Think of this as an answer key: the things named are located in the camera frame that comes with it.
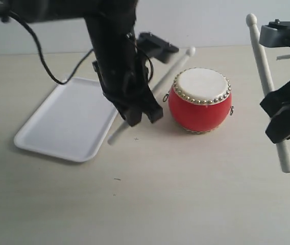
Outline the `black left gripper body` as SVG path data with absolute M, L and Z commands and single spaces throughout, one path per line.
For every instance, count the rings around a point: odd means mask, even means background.
M 111 102 L 150 102 L 148 86 L 151 69 L 146 67 L 149 55 L 133 33 L 92 33 L 95 61 L 105 97 Z

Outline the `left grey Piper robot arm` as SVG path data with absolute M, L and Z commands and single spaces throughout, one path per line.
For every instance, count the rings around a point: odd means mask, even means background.
M 20 23 L 33 37 L 41 60 L 43 50 L 32 24 L 83 21 L 102 93 L 133 127 L 143 116 L 152 123 L 163 116 L 149 87 L 151 58 L 134 33 L 137 5 L 137 1 L 0 1 L 0 20 Z

